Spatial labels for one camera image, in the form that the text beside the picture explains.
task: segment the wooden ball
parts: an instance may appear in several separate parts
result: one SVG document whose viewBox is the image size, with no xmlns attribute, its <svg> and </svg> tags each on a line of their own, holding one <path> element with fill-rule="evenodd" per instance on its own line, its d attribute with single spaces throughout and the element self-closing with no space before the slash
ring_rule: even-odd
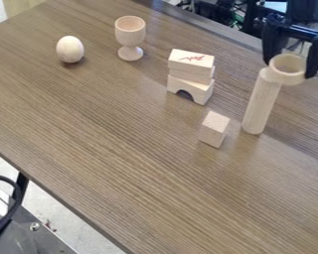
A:
<svg viewBox="0 0 318 254">
<path fill-rule="evenodd" d="M 84 48 L 82 42 L 74 36 L 64 36 L 57 43 L 57 54 L 61 61 L 73 64 L 82 59 Z"/>
</svg>

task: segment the wooden cube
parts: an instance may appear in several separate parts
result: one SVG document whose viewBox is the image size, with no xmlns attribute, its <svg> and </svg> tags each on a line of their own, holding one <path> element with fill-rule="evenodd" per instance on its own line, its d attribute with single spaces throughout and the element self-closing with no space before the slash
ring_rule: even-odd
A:
<svg viewBox="0 0 318 254">
<path fill-rule="evenodd" d="M 194 82 L 202 83 L 202 84 L 210 84 L 214 74 L 215 74 L 215 67 L 213 67 L 210 75 L 201 75 L 201 74 L 186 72 L 183 70 L 178 70 L 173 68 L 170 69 L 170 75 L 174 77 L 178 77 L 181 79 L 190 80 L 190 81 L 194 81 Z"/>
<path fill-rule="evenodd" d="M 205 105 L 213 94 L 215 80 L 212 79 L 209 84 L 196 83 L 190 80 L 168 76 L 167 90 L 177 93 L 180 90 L 191 94 L 193 100 L 201 105 Z"/>
<path fill-rule="evenodd" d="M 199 139 L 210 146 L 220 148 L 226 137 L 230 118 L 210 111 L 203 121 Z"/>
<path fill-rule="evenodd" d="M 168 60 L 168 67 L 210 76 L 214 63 L 214 56 L 174 49 Z"/>
</svg>

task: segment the wooden table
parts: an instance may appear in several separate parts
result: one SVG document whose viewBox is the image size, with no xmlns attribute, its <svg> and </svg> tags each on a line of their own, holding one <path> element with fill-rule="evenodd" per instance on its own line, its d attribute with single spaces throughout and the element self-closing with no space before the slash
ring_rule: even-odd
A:
<svg viewBox="0 0 318 254">
<path fill-rule="evenodd" d="M 116 57 L 123 15 L 148 23 L 136 63 Z M 318 253 L 318 79 L 283 88 L 265 132 L 245 134 L 261 55 L 214 26 L 127 0 L 49 1 L 1 24 L 0 155 L 129 253 Z M 68 34 L 82 63 L 55 55 Z M 207 107 L 166 93 L 173 48 L 216 56 Z M 220 150 L 198 141 L 208 107 L 233 119 Z"/>
</svg>

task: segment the black cable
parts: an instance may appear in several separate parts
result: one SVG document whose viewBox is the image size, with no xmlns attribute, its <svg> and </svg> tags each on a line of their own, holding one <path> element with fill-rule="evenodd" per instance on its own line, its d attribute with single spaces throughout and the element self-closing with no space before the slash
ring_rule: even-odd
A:
<svg viewBox="0 0 318 254">
<path fill-rule="evenodd" d="M 15 189 L 15 202 L 12 205 L 12 207 L 8 210 L 7 214 L 4 215 L 1 219 L 0 219 L 0 234 L 2 233 L 2 231 L 7 227 L 7 225 L 10 223 L 11 218 L 13 217 L 13 215 L 15 214 L 15 212 L 17 211 L 17 209 L 20 207 L 21 203 L 22 203 L 22 193 L 21 190 L 19 188 L 19 186 L 12 180 L 7 179 L 5 177 L 0 176 L 0 181 L 5 182 L 9 185 L 11 185 L 12 187 L 14 187 Z"/>
</svg>

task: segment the red marking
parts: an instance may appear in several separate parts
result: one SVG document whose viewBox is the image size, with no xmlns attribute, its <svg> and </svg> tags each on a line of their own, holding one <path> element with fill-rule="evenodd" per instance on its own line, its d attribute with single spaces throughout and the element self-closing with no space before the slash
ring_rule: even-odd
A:
<svg viewBox="0 0 318 254">
<path fill-rule="evenodd" d="M 181 61 L 181 60 L 188 60 L 188 61 L 196 60 L 196 61 L 201 61 L 204 57 L 205 57 L 205 56 L 201 56 L 201 57 L 189 57 L 189 58 L 179 59 L 179 61 Z"/>
<path fill-rule="evenodd" d="M 51 226 L 51 220 L 47 219 L 47 222 L 45 223 L 45 226 L 47 226 L 50 230 L 52 230 L 53 232 L 57 232 L 58 229 L 56 228 L 52 228 Z"/>
</svg>

